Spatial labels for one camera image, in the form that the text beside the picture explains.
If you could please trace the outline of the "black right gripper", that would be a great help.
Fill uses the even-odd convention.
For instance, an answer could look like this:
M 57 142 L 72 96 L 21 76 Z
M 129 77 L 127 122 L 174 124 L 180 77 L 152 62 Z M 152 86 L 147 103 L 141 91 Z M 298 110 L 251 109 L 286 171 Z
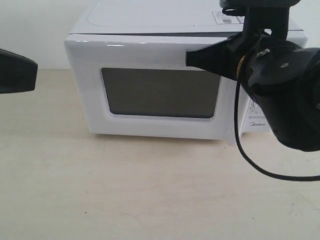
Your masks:
M 248 81 L 252 75 L 250 61 L 256 59 L 255 54 L 259 45 L 270 34 L 261 32 L 243 39 L 241 32 L 231 35 L 227 40 L 198 49 L 187 50 L 185 64 L 209 73 L 219 75 L 234 81 L 240 81 L 240 88 L 251 95 Z

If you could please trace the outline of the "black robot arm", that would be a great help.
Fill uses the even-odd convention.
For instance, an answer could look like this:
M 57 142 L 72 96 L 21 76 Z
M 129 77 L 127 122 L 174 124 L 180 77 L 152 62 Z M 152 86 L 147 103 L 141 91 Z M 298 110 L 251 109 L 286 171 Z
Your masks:
M 95 134 L 236 140 L 254 101 L 283 145 L 320 148 L 320 51 L 268 34 L 71 34 L 65 48 Z

